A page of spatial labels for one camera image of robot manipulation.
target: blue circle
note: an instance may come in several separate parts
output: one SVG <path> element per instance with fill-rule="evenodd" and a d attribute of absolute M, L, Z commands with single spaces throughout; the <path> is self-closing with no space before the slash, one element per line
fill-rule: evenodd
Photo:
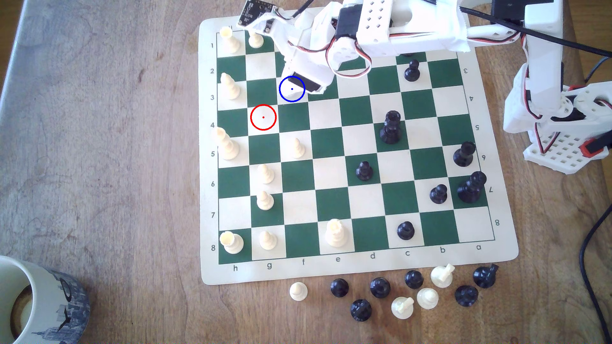
<path fill-rule="evenodd" d="M 300 97 L 299 97 L 298 99 L 296 99 L 296 100 L 289 100 L 289 99 L 285 98 L 285 97 L 283 96 L 283 94 L 280 92 L 280 86 L 283 84 L 283 82 L 284 82 L 285 80 L 287 80 L 287 79 L 289 79 L 289 78 L 296 78 L 296 79 L 298 79 L 298 80 L 299 80 L 299 81 L 302 83 L 302 86 L 303 86 L 303 87 L 302 87 L 302 90 L 303 90 L 303 91 L 302 91 L 302 95 L 300 95 Z M 302 79 L 300 79 L 299 77 L 296 77 L 296 76 L 294 76 L 294 75 L 290 75 L 290 76 L 288 76 L 288 77 L 286 77 L 286 78 L 282 79 L 282 81 L 280 82 L 280 84 L 278 84 L 278 94 L 280 94 L 280 97 L 281 97 L 282 99 L 285 99 L 287 102 L 289 102 L 289 103 L 295 103 L 295 102 L 297 102 L 298 100 L 300 100 L 301 98 L 303 98 L 303 97 L 304 97 L 304 94 L 306 94 L 306 84 L 305 84 L 305 83 L 304 83 L 304 81 L 303 81 Z"/>

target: wooden table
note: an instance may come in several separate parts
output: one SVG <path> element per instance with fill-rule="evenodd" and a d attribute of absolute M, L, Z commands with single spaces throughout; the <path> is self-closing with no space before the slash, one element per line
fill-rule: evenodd
<path fill-rule="evenodd" d="M 524 61 L 518 44 L 478 48 L 520 244 L 471 308 L 441 291 L 407 321 L 391 301 L 415 293 L 405 271 L 207 286 L 200 276 L 198 25 L 237 15 L 242 0 L 26 2 L 0 110 L 0 254 L 80 279 L 91 295 L 84 342 L 600 342 L 578 270 L 584 235 L 608 206 L 602 167 L 563 174 L 523 160 L 526 135 L 502 131 L 504 99 Z M 316 1 L 313 6 L 324 5 Z M 286 9 L 298 0 L 280 1 Z M 571 19 L 567 35 L 573 39 Z M 565 83 L 576 51 L 565 50 Z M 586 255 L 610 314 L 610 223 Z M 471 284 L 460 266 L 453 286 Z M 366 323 L 349 316 L 367 283 L 392 294 Z"/>

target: red circle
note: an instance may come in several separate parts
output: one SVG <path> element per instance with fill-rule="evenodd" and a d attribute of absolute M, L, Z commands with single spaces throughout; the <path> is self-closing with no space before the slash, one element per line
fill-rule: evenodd
<path fill-rule="evenodd" d="M 255 109 L 257 109 L 258 107 L 269 107 L 269 108 L 272 110 L 272 112 L 274 113 L 274 123 L 272 123 L 272 125 L 270 125 L 270 127 L 269 127 L 269 128 L 265 128 L 265 129 L 258 128 L 258 127 L 257 127 L 257 125 L 255 125 L 255 123 L 253 123 L 253 112 L 254 112 L 254 111 L 255 111 Z M 276 111 L 274 111 L 274 109 L 273 109 L 273 108 L 272 108 L 270 105 L 268 105 L 268 104 L 259 104 L 259 105 L 257 105 L 256 107 L 254 107 L 254 108 L 251 110 L 251 116 L 250 116 L 250 119 L 251 119 L 251 124 L 253 124 L 253 126 L 254 126 L 254 127 L 255 127 L 255 129 L 257 129 L 257 130 L 261 130 L 261 131 L 270 130 L 270 129 L 271 129 L 273 126 L 274 126 L 274 124 L 276 124 L 276 118 L 277 118 L 277 116 L 276 116 Z"/>

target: white pawn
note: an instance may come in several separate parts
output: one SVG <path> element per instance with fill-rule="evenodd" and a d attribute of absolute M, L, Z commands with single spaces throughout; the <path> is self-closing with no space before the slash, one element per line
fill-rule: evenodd
<path fill-rule="evenodd" d="M 414 300 L 411 297 L 400 296 L 391 302 L 391 313 L 399 319 L 408 319 L 414 311 Z"/>
<path fill-rule="evenodd" d="M 261 191 L 257 194 L 257 206 L 261 210 L 269 210 L 274 205 L 274 197 L 269 193 Z"/>
<path fill-rule="evenodd" d="M 223 39 L 223 49 L 228 54 L 233 54 L 240 48 L 240 41 L 234 37 L 231 27 L 224 26 L 219 30 L 219 34 Z"/>
<path fill-rule="evenodd" d="M 431 288 L 423 288 L 417 293 L 417 302 L 424 309 L 432 309 L 438 304 L 438 292 Z"/>
<path fill-rule="evenodd" d="M 327 223 L 325 241 L 332 247 L 341 247 L 348 240 L 346 229 L 339 219 L 331 219 Z"/>
<path fill-rule="evenodd" d="M 257 167 L 257 173 L 259 173 L 259 179 L 263 184 L 270 184 L 274 180 L 274 171 L 265 163 Z"/>
<path fill-rule="evenodd" d="M 276 235 L 263 231 L 259 234 L 259 245 L 264 250 L 272 250 L 276 246 Z"/>
<path fill-rule="evenodd" d="M 291 288 L 289 288 L 289 295 L 295 301 L 304 300 L 308 295 L 308 288 L 302 282 L 293 283 Z"/>
<path fill-rule="evenodd" d="M 234 78 L 227 73 L 221 73 L 221 85 L 227 99 L 236 99 L 240 95 L 240 86 L 236 84 Z"/>
<path fill-rule="evenodd" d="M 221 233 L 219 241 L 221 245 L 223 245 L 223 248 L 232 255 L 237 254 L 244 247 L 244 240 L 242 240 L 242 237 L 230 231 Z"/>
<path fill-rule="evenodd" d="M 447 266 L 436 266 L 431 270 L 431 282 L 438 288 L 446 288 L 453 282 L 452 272 L 455 267 L 448 264 Z"/>

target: chessboard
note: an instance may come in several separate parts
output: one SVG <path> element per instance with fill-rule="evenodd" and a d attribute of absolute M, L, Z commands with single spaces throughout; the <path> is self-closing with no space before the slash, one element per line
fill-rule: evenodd
<path fill-rule="evenodd" d="M 428 51 L 410 57 L 373 59 L 358 79 L 338 78 L 324 94 L 290 102 L 279 94 L 284 57 L 270 37 L 260 48 L 248 44 L 237 17 L 200 25 L 200 241 L 201 272 L 210 285 L 290 279 L 512 260 L 517 236 L 502 175 L 476 54 Z M 241 47 L 224 51 L 219 30 L 232 27 Z M 420 78 L 404 79 L 410 60 L 420 62 Z M 341 65 L 343 73 L 363 70 L 363 60 Z M 221 92 L 227 73 L 240 87 L 238 98 Z M 401 140 L 379 138 L 385 115 L 401 114 Z M 232 160 L 219 157 L 216 127 L 239 145 Z M 305 147 L 293 157 L 292 142 Z M 459 167 L 454 152 L 465 141 L 476 144 L 473 162 Z M 355 170 L 373 167 L 363 182 Z M 275 174 L 262 184 L 257 167 Z M 464 203 L 457 188 L 471 173 L 487 176 L 475 203 Z M 448 186 L 443 204 L 429 198 L 438 184 Z M 265 190 L 274 206 L 261 210 L 256 195 Z M 349 236 L 341 247 L 325 240 L 326 224 L 340 219 Z M 410 240 L 397 227 L 410 221 Z M 244 241 L 229 254 L 220 234 Z M 277 237 L 264 250 L 259 234 Z"/>

